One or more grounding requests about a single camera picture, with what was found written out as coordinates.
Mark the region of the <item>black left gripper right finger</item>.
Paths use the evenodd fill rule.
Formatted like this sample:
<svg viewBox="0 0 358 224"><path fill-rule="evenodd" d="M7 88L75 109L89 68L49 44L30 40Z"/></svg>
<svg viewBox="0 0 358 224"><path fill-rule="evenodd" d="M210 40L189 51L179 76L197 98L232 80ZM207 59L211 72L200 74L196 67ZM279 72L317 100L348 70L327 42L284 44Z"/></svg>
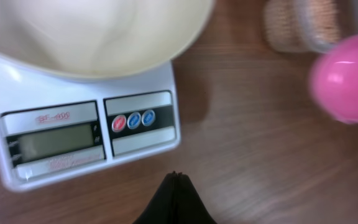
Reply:
<svg viewBox="0 0 358 224"><path fill-rule="evenodd" d="M176 219L179 224L216 224L190 178L182 173L176 182Z"/></svg>

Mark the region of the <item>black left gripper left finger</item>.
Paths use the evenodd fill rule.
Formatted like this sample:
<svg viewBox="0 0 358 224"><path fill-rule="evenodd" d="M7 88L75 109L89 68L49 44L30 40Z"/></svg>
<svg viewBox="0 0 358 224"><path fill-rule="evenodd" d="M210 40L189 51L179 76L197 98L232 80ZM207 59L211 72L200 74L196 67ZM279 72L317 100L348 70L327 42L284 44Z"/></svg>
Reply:
<svg viewBox="0 0 358 224"><path fill-rule="evenodd" d="M172 224L175 216L175 181L177 173L167 174L145 210L134 224Z"/></svg>

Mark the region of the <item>pink plastic measuring scoop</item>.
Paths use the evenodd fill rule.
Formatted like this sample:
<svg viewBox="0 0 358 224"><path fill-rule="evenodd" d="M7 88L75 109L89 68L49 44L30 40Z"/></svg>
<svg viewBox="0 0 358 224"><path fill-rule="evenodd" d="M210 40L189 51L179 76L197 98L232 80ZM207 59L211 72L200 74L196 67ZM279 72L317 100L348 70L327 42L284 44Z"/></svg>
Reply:
<svg viewBox="0 0 358 224"><path fill-rule="evenodd" d="M318 57L309 75L312 99L328 115L358 124L358 35Z"/></svg>

